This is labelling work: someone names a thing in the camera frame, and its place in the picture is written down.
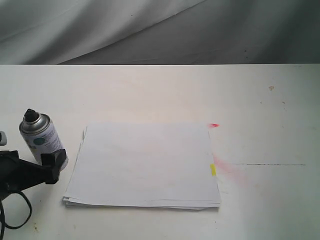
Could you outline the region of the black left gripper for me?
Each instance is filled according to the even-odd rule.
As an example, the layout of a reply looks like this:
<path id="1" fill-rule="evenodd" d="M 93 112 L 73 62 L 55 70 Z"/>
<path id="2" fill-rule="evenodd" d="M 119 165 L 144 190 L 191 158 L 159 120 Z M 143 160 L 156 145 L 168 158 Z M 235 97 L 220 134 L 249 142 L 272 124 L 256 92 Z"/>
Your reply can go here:
<path id="1" fill-rule="evenodd" d="M 18 151 L 0 152 L 0 199 L 10 194 L 23 191 L 46 183 L 54 185 L 60 179 L 60 171 L 66 162 L 66 150 L 58 149 L 52 153 L 42 153 L 41 165 L 19 158 Z"/>

